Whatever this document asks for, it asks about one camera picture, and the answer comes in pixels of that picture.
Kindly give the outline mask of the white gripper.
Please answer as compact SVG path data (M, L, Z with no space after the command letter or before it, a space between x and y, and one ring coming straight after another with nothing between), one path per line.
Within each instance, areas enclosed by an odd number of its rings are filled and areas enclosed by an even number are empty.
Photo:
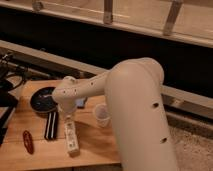
M58 106L58 109L59 113L63 116L65 122L70 122L74 120L77 106L71 106L69 109L65 109L61 106Z

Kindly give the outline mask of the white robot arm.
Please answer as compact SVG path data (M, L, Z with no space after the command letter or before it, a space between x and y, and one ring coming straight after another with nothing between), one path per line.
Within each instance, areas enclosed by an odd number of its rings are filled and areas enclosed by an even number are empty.
M62 111L104 95L123 171L180 171L162 102L162 66L152 58L124 60L88 80L66 76L52 97Z

